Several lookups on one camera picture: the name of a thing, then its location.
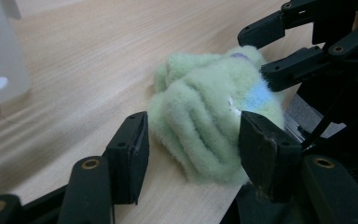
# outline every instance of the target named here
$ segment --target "wooden table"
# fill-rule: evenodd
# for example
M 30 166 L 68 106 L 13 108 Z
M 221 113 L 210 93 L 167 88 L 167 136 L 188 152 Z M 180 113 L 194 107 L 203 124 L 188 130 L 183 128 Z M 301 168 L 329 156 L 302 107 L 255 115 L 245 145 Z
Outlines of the wooden table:
M 76 161 L 101 155 L 124 118 L 147 109 L 154 71 L 171 53 L 224 53 L 283 3 L 18 0 L 23 19 L 12 23 L 32 87 L 0 105 L 0 194 L 28 203 L 65 185 Z M 303 26 L 262 51 L 277 60 L 310 39 Z M 139 205 L 117 205 L 116 220 L 219 223 L 239 188 L 188 183 L 151 138 Z

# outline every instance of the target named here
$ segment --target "white object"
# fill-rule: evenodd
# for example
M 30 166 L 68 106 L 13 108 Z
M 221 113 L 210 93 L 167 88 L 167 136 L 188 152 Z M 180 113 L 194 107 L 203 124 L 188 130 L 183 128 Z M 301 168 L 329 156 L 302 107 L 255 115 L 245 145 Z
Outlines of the white object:
M 30 88 L 30 79 L 8 16 L 20 18 L 14 0 L 0 1 L 0 104 Z

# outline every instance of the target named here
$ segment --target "stuffed toy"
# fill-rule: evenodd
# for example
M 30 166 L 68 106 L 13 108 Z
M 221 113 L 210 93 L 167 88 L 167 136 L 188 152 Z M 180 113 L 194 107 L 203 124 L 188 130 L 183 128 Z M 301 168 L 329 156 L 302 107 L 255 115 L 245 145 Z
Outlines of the stuffed toy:
M 224 55 L 175 53 L 158 68 L 148 108 L 150 132 L 194 183 L 244 184 L 238 139 L 241 111 L 283 128 L 282 95 L 271 92 L 254 47 Z

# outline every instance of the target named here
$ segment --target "blue patch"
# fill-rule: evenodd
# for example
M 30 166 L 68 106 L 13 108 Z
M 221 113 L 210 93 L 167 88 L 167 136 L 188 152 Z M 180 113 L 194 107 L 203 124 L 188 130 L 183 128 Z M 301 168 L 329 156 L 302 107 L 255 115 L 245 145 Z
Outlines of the blue patch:
M 231 58 L 243 58 L 244 60 L 251 61 L 248 56 L 241 54 L 241 53 L 233 53 L 230 56 Z
M 273 100 L 273 95 L 267 88 L 264 80 L 259 80 L 246 94 L 243 99 L 243 109 L 250 112 L 256 112 L 265 104 Z

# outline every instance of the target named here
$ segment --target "fuzzy green fabric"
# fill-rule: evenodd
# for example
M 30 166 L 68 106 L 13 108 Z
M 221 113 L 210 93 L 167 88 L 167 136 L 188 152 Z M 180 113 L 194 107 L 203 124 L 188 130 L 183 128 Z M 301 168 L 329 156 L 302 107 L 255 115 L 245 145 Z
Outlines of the fuzzy green fabric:
M 283 128 L 282 97 L 258 72 L 266 63 L 256 48 L 225 55 L 176 53 L 156 72 L 149 129 L 196 183 L 248 180 L 238 152 L 241 111 Z

